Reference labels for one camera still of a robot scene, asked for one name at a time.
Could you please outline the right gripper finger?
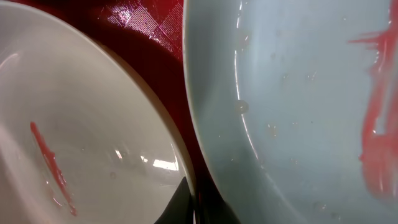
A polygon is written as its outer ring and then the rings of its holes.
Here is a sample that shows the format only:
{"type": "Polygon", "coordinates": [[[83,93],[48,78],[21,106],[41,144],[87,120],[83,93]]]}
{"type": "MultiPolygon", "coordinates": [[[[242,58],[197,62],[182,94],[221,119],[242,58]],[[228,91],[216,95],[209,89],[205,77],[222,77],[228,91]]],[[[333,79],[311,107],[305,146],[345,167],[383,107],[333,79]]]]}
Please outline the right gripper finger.
{"type": "Polygon", "coordinates": [[[184,177],[154,224],[193,224],[193,214],[192,195],[184,177]]]}

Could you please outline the white plate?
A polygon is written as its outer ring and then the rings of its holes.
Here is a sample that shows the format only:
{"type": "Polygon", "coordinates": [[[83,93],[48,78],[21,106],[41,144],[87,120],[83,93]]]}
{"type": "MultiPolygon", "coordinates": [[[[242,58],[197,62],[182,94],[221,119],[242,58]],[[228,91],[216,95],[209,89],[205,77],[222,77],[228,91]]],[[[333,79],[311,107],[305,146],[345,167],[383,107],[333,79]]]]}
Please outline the white plate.
{"type": "Polygon", "coordinates": [[[1,222],[155,223],[192,165],[121,59],[46,12],[1,3],[1,222]]]}

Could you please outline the light blue plate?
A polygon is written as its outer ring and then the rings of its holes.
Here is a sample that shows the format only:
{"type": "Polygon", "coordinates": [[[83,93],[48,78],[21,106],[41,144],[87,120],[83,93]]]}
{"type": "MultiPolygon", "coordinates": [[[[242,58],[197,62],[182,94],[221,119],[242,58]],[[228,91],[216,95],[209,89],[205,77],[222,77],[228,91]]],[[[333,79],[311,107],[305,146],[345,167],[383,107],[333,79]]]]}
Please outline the light blue plate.
{"type": "Polygon", "coordinates": [[[241,223],[397,222],[397,2],[187,1],[183,62],[241,223]]]}

